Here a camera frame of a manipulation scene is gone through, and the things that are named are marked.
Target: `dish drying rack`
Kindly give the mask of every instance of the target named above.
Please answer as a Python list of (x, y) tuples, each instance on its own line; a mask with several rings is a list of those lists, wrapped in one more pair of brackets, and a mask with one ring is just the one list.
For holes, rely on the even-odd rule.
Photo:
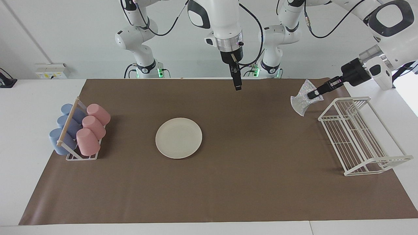
[[(389, 156), (382, 148), (360, 111), (365, 107), (372, 110), (368, 114), (375, 115), (402, 156)], [(405, 153), (382, 122), (370, 104), (370, 97), (337, 98), (325, 109), (318, 121), (324, 126), (345, 176), (379, 174), (413, 159)]]
[(79, 108), (81, 109), (85, 114), (87, 114), (87, 107), (83, 104), (83, 102), (80, 101), (80, 97), (77, 97), (74, 101), (73, 107), (70, 110), (70, 113), (68, 114), (68, 118), (67, 121), (65, 122), (64, 128), (62, 128), (62, 132), (61, 135), (59, 136), (59, 139), (57, 141), (57, 146), (58, 147), (63, 147), (64, 149), (66, 149), (69, 154), (67, 154), (66, 156), (66, 160), (67, 161), (88, 161), (88, 160), (96, 160), (97, 156), (99, 155), (99, 152), (97, 152), (95, 155), (91, 155), (91, 156), (84, 156), (81, 153), (77, 153), (75, 150), (72, 150), (68, 145), (66, 145), (66, 143), (64, 143), (64, 137), (65, 134), (67, 133), (68, 127), (70, 125), (70, 121), (74, 116), (74, 113), (76, 111), (76, 109)]

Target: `cup rack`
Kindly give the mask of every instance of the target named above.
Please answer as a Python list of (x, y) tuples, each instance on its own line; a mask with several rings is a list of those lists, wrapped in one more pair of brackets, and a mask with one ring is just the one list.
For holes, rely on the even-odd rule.
[(95, 155), (91, 156), (83, 156), (82, 154), (78, 154), (76, 151), (72, 150), (66, 143), (64, 143), (64, 137), (68, 130), (68, 127), (70, 125), (70, 121), (73, 118), (74, 112), (76, 109), (79, 108), (81, 111), (83, 111), (87, 115), (87, 107), (83, 104), (83, 102), (80, 101), (80, 97), (77, 97), (74, 101), (73, 107), (70, 110), (70, 113), (68, 114), (68, 119), (65, 122), (64, 128), (62, 129), (61, 135), (59, 136), (59, 139), (57, 141), (58, 147), (63, 147), (66, 149), (69, 154), (66, 156), (67, 161), (90, 161), (90, 160), (96, 160), (97, 156), (99, 155), (99, 152), (97, 152)]

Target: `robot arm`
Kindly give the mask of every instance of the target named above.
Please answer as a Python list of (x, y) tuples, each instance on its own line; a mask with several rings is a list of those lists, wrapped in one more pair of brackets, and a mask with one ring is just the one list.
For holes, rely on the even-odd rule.
[(341, 67), (342, 76), (334, 77), (308, 93), (308, 98), (333, 91), (344, 82), (357, 86), (371, 78), (382, 90), (392, 88), (392, 71), (418, 59), (416, 12), (418, 4), (415, 1), (394, 0), (377, 7), (367, 18), (379, 43)]
[[(159, 0), (137, 0), (138, 6), (141, 8), (141, 13), (145, 19), (149, 19), (146, 7), (150, 6)], [(130, 26), (127, 26), (115, 34), (115, 41), (117, 45), (125, 50), (133, 53), (136, 61), (137, 74), (142, 78), (163, 77), (161, 69), (163, 64), (159, 63), (153, 55), (149, 46), (143, 45), (144, 42), (152, 39), (153, 34), (149, 28), (154, 32), (158, 32), (157, 24), (149, 19), (144, 22), (142, 16), (137, 8), (137, 5), (132, 0), (121, 0), (122, 8), (125, 13), (126, 20)]]
[[(307, 0), (307, 6), (324, 5), (329, 0)], [(280, 45), (296, 43), (301, 38), (299, 19), (303, 14), (305, 0), (285, 1), (279, 10), (280, 25), (264, 28), (264, 57), (258, 63), (262, 77), (276, 77), (283, 56)]]
[(217, 47), (222, 61), (229, 65), (236, 90), (241, 90), (239, 62), (244, 57), (242, 29), (239, 23), (239, 2), (237, 0), (190, 0), (187, 5), (189, 18), (197, 27), (209, 29), (205, 41)]

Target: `electrical outlet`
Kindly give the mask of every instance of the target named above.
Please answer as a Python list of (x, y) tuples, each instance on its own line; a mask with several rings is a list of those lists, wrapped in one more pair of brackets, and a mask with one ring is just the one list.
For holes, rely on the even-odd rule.
[(35, 64), (40, 79), (68, 79), (69, 71), (64, 64)]
[(46, 70), (46, 68), (37, 69), (35, 71), (36, 76), (38, 76), (38, 78), (40, 78), (40, 79), (49, 79), (49, 78), (46, 77), (45, 70)]

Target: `brown paper mat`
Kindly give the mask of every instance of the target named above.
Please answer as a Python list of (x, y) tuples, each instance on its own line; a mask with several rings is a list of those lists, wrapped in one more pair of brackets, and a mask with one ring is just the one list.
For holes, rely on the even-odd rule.
[[(20, 225), (418, 218), (392, 170), (343, 176), (317, 118), (348, 92), (300, 117), (290, 96), (303, 82), (244, 80), (236, 92), (230, 80), (87, 80), (82, 102), (112, 115), (99, 159), (53, 153)], [(203, 132), (182, 160), (155, 146), (177, 117)]]

